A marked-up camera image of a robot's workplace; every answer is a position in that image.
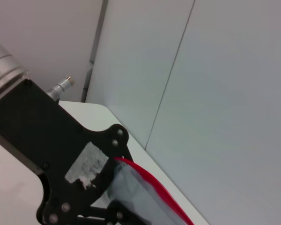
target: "gray wall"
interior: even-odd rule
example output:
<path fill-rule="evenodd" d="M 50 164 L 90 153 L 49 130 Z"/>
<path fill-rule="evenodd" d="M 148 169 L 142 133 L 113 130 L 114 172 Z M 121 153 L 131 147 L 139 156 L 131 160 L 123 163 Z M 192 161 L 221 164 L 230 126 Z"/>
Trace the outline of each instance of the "gray wall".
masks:
<path fill-rule="evenodd" d="M 142 146 L 191 8 L 149 2 L 109 5 L 88 96 Z M 281 224 L 281 0 L 196 1 L 146 150 L 210 224 Z"/>
<path fill-rule="evenodd" d="M 197 0 L 148 153 L 212 225 L 281 225 L 281 0 Z"/>
<path fill-rule="evenodd" d="M 0 0 L 0 43 L 48 90 L 70 75 L 80 101 L 101 0 Z"/>
<path fill-rule="evenodd" d="M 145 147 L 192 0 L 111 0 L 86 102 L 107 106 Z"/>

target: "white table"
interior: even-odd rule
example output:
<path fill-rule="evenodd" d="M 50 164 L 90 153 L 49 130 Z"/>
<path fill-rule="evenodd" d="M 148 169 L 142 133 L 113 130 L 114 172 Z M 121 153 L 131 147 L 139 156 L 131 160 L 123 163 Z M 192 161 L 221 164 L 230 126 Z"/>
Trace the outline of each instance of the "white table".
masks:
<path fill-rule="evenodd" d="M 120 122 L 104 106 L 61 101 L 67 110 L 85 128 L 101 131 Z M 133 160 L 155 176 L 174 197 L 195 225 L 208 225 L 205 219 L 189 203 L 153 159 L 133 137 L 128 148 Z M 36 211 L 43 197 L 42 184 L 38 177 L 0 146 L 0 225 L 39 225 Z M 104 202 L 97 201 L 103 207 Z"/>

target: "bolt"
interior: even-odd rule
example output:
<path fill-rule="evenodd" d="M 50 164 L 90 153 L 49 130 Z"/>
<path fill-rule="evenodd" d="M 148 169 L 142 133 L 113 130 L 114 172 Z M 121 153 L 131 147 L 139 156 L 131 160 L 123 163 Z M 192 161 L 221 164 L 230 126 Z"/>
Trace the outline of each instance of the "bolt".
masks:
<path fill-rule="evenodd" d="M 69 212 L 70 209 L 71 209 L 71 206 L 69 203 L 65 202 L 61 205 L 61 209 L 64 211 L 64 212 Z"/>
<path fill-rule="evenodd" d="M 45 162 L 45 163 L 43 164 L 43 170 L 48 170 L 49 168 L 50 168 L 50 164 L 47 163 L 47 162 Z"/>
<path fill-rule="evenodd" d="M 122 219 L 123 218 L 123 213 L 122 212 L 117 212 L 117 218 Z"/>
<path fill-rule="evenodd" d="M 55 224 L 58 222 L 58 216 L 55 214 L 55 213 L 52 213 L 50 216 L 49 216 L 49 221 L 50 223 L 52 224 Z"/>
<path fill-rule="evenodd" d="M 113 146 L 118 146 L 118 141 L 116 139 L 113 139 L 111 143 Z"/>
<path fill-rule="evenodd" d="M 121 129 L 119 129 L 119 130 L 118 130 L 118 135 L 121 135 L 121 136 L 122 136 L 123 134 L 124 134 L 124 132 L 123 132 Z"/>

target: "metal shaft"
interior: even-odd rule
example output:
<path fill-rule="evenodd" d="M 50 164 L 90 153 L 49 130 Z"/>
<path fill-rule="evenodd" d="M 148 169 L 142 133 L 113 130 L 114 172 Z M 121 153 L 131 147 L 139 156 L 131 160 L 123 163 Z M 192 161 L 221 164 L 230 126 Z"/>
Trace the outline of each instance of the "metal shaft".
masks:
<path fill-rule="evenodd" d="M 53 88 L 47 91 L 47 95 L 49 95 L 54 101 L 60 99 L 62 93 L 64 93 L 67 89 L 71 88 L 74 85 L 74 80 L 72 77 L 67 76 L 61 82 L 56 84 Z"/>

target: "black metal bracket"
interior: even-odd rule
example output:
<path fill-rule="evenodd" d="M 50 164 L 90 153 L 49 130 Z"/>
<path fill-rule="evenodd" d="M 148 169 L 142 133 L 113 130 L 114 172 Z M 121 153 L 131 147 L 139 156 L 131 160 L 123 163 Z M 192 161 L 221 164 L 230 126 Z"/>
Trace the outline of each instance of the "black metal bracket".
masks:
<path fill-rule="evenodd" d="M 115 224 L 120 210 L 121 224 L 142 225 L 137 216 L 119 202 L 113 202 L 107 209 L 90 207 L 113 180 L 117 166 L 113 158 L 132 160 L 127 148 L 128 137 L 128 132 L 119 124 L 102 132 L 84 128 L 31 80 L 22 81 L 0 99 L 0 144 L 43 184 L 43 201 L 37 211 L 41 224 Z M 109 159 L 92 180 L 94 185 L 85 189 L 80 180 L 68 182 L 65 174 L 89 142 Z M 95 215 L 104 221 L 79 215 Z"/>

